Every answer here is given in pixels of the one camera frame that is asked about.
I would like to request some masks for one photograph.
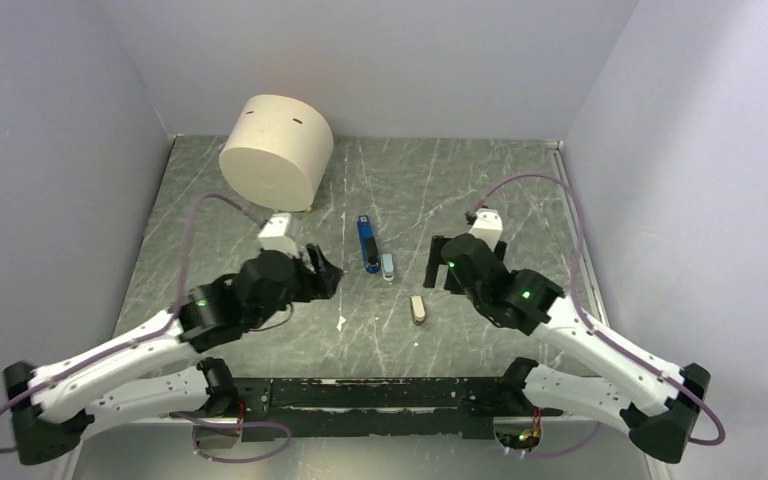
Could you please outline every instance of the scratched metal surface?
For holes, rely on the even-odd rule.
[[[212,191],[239,198],[219,170],[224,137],[179,137],[163,178],[116,334],[168,307],[175,295],[186,214]],[[296,306],[280,328],[250,334],[210,351],[237,376],[376,377],[499,375],[517,356],[568,373],[590,372],[554,347],[493,328],[463,297],[422,288],[432,235],[466,231],[463,213],[487,186],[524,170],[557,174],[544,142],[457,139],[337,139],[310,213],[298,214],[301,243],[318,243],[346,271],[330,301]],[[505,222],[506,264],[543,272],[568,285],[573,250],[569,212],[554,184],[528,180],[489,202]],[[271,212],[256,208],[264,216]],[[358,215],[370,215],[396,279],[361,266]],[[257,230],[235,210],[208,203],[197,223],[191,286],[239,268],[257,254]],[[595,299],[582,298],[585,304]],[[410,321],[408,298],[422,295],[428,320]]]

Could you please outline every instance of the light gray wall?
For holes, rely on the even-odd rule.
[[[641,0],[564,155],[613,325],[713,374],[676,478],[768,479],[768,1]]]
[[[168,149],[100,5],[0,1],[0,404],[8,364],[112,334]]]
[[[169,130],[261,93],[343,135],[560,139],[637,0],[104,0]]]

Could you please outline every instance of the white cylindrical container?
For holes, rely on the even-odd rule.
[[[222,175],[246,200],[298,212],[310,208],[334,137],[310,105],[278,95],[246,102],[219,154]]]

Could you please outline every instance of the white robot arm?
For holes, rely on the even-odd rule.
[[[502,263],[506,246],[499,241],[498,212],[479,209],[472,220],[468,233],[432,240],[425,286],[433,286],[437,265],[446,265],[446,289],[466,294],[493,325],[554,345],[600,375],[577,377],[520,358],[505,374],[508,386],[529,407],[557,408],[598,420],[628,434],[649,455],[677,463],[699,414],[683,390],[703,398],[710,374],[696,364],[682,368],[658,358],[596,319],[582,318],[572,299],[543,275],[508,271]],[[645,359],[651,368],[628,354]]]
[[[296,246],[296,221],[273,215],[258,240],[261,253],[239,273],[194,288],[180,314],[155,314],[107,343],[61,362],[36,367],[17,362],[4,370],[19,460],[49,461],[83,439],[140,418],[170,412],[224,412],[237,398],[222,360],[202,353],[260,329],[293,302],[331,298],[342,270],[316,245]],[[158,368],[196,366],[139,379]]]

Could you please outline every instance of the purple cable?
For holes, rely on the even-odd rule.
[[[256,457],[251,458],[223,458],[223,457],[214,457],[213,455],[208,455],[202,451],[198,446],[198,440],[196,440],[196,429],[193,429],[193,451],[196,455],[200,456],[201,458],[204,458],[205,460],[210,460],[212,462],[216,463],[254,463],[259,462],[261,460],[266,460],[267,458],[272,458],[275,455],[278,455],[279,453],[283,452],[287,449],[287,447],[290,446],[290,439],[293,438],[292,432],[290,432],[290,429],[281,423],[276,422],[236,422],[236,423],[217,423],[217,422],[208,422],[207,420],[202,420],[200,418],[196,418],[192,415],[190,415],[187,412],[172,412],[171,414],[173,417],[180,417],[185,420],[189,420],[196,425],[201,425],[205,428],[210,429],[237,429],[237,428],[275,428],[278,430],[282,430],[287,436],[284,438],[284,442],[281,443],[281,445],[278,446],[275,450],[272,450],[269,453],[264,453],[263,455],[258,455]]]
[[[514,180],[519,180],[521,178],[543,178],[551,182],[554,182],[557,185],[560,185],[560,187],[564,189],[564,193],[566,193],[567,196],[569,196],[570,200],[572,200],[572,207],[573,207],[573,211],[575,212],[575,215],[578,217],[579,228],[575,236],[575,242],[576,242],[575,254],[572,261],[572,267],[570,267],[570,297],[572,299],[572,304],[575,307],[575,311],[576,313],[578,313],[578,317],[581,319],[581,322],[587,327],[588,330],[593,332],[593,334],[597,338],[599,338],[600,340],[608,344],[608,346],[610,346],[617,352],[621,353],[623,356],[625,356],[629,360],[643,367],[646,371],[657,376],[659,379],[663,378],[664,381],[666,381],[669,385],[675,387],[679,392],[687,396],[687,398],[689,398],[703,412],[705,412],[706,415],[708,415],[708,418],[711,419],[711,421],[714,423],[714,426],[717,428],[717,437],[712,440],[690,438],[690,440],[688,440],[690,443],[695,443],[697,445],[706,445],[706,446],[714,446],[714,445],[719,445],[723,443],[726,439],[726,429],[725,429],[725,426],[723,425],[723,422],[720,420],[720,417],[718,417],[717,414],[714,413],[711,407],[709,407],[695,393],[690,391],[690,389],[685,387],[684,384],[675,380],[672,377],[663,375],[662,372],[657,367],[655,367],[645,359],[635,355],[634,352],[631,352],[627,348],[618,344],[613,339],[611,339],[610,337],[605,335],[603,332],[601,332],[598,328],[595,328],[595,325],[593,324],[593,322],[590,321],[590,319],[588,318],[588,315],[584,312],[584,309],[581,307],[581,304],[579,303],[576,295],[576,283],[577,283],[576,279],[578,278],[578,274],[581,270],[580,262],[584,257],[584,234],[583,234],[584,227],[583,227],[583,220],[581,216],[581,208],[580,208],[581,203],[578,201],[578,196],[575,194],[572,188],[570,188],[570,186],[567,185],[566,182],[564,182],[560,178],[556,178],[549,174],[541,173],[541,172],[525,172],[517,175],[512,175],[500,181],[499,183],[493,185],[487,191],[487,193],[485,193],[478,200],[478,202],[476,202],[475,205],[472,206],[472,209],[470,210],[470,212],[471,213],[477,212],[478,209],[484,205],[484,202],[490,197],[490,195],[493,195],[496,192],[496,190],[499,190],[500,188],[507,185],[508,183],[513,182]]]
[[[216,199],[222,200],[228,205],[231,205],[232,207],[241,211],[243,214],[249,217],[259,227],[262,227],[265,224],[265,222],[261,218],[259,218],[257,215],[244,209],[241,205],[231,200],[230,198],[222,195],[221,193],[208,193],[206,195],[202,195],[201,197],[199,197],[198,200],[196,200],[196,203],[193,206],[193,209],[190,211],[189,216],[187,217],[187,224],[186,224],[185,233],[184,233],[184,243],[182,246],[183,252],[181,255],[181,269],[178,274],[178,292],[175,298],[175,307],[172,310],[172,315],[169,317],[169,321],[166,322],[166,324],[163,327],[161,327],[160,329],[154,332],[150,332],[145,335],[136,337],[130,342],[123,342],[117,345],[113,345],[106,350],[102,350],[101,352],[98,352],[95,355],[85,358],[83,361],[76,363],[75,365],[67,368],[66,370],[63,370],[58,374],[52,375],[51,378],[49,378],[48,380],[44,382],[40,382],[38,385],[35,385],[25,390],[24,392],[20,393],[19,395],[16,395],[15,397],[11,398],[6,403],[4,403],[2,406],[0,406],[0,417],[5,413],[7,413],[8,410],[15,407],[19,403],[21,403],[26,398],[30,398],[33,395],[36,395],[37,393],[39,393],[41,390],[45,388],[48,388],[52,385],[56,385],[57,382],[63,380],[64,378],[69,377],[75,372],[80,371],[90,365],[93,365],[94,363],[99,362],[115,353],[121,352],[122,350],[125,350],[126,348],[129,348],[132,345],[140,344],[143,342],[147,342],[149,340],[153,340],[157,337],[160,337],[161,335],[163,335],[164,332],[166,332],[166,330],[169,329],[169,327],[172,325],[172,322],[174,322],[175,319],[178,318],[178,314],[181,312],[181,308],[184,306],[184,299],[186,298],[186,294],[187,294],[186,292],[187,271],[190,265],[190,251],[193,248],[193,238],[195,237],[196,218],[198,217],[198,213],[201,210],[202,204],[204,204],[204,202],[209,198],[216,198]],[[15,446],[0,447],[0,453],[12,453],[15,451],[16,451]]]
[[[601,428],[602,428],[602,424],[599,422],[596,422],[596,427],[593,429],[592,432],[590,432],[590,435],[588,435],[584,440],[576,443],[571,447],[565,448],[563,450],[558,450],[555,452],[529,452],[529,453],[526,453],[525,456],[529,458],[557,458],[557,457],[563,457],[564,455],[569,455],[570,453],[581,450],[588,443],[592,442],[596,438],[596,435],[599,434],[599,430]]]

